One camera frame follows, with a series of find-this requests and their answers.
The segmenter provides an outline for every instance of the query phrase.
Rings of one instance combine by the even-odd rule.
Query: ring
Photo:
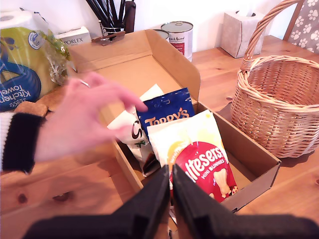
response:
[[[81,82],[83,85],[87,86],[88,88],[91,88],[90,85],[89,85],[88,83],[86,83],[85,81],[80,80],[80,82]]]

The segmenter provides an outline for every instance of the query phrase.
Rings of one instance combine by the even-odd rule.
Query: paw print cushion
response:
[[[319,53],[319,0],[305,0],[288,41]]]

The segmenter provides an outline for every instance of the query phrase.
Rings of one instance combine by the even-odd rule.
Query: white box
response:
[[[89,30],[84,26],[79,29],[56,35],[55,38],[61,39],[64,44],[68,46],[91,42]]]

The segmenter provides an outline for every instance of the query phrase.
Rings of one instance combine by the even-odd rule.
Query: wicker basket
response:
[[[257,25],[232,104],[232,122],[279,158],[299,157],[319,144],[319,64],[292,56],[252,59],[268,23],[304,0],[284,0]]]

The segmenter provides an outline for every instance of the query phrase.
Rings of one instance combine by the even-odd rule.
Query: plastic bag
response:
[[[218,202],[236,193],[238,187],[213,113],[206,110],[169,123],[148,127],[150,143],[161,166],[168,164],[171,170],[174,164],[179,165]]]
[[[63,84],[70,54],[39,13],[1,12],[0,112],[35,102]]]
[[[188,88],[158,96],[144,103],[149,108],[148,111],[137,111],[137,114],[146,135],[148,135],[148,126],[195,115]]]

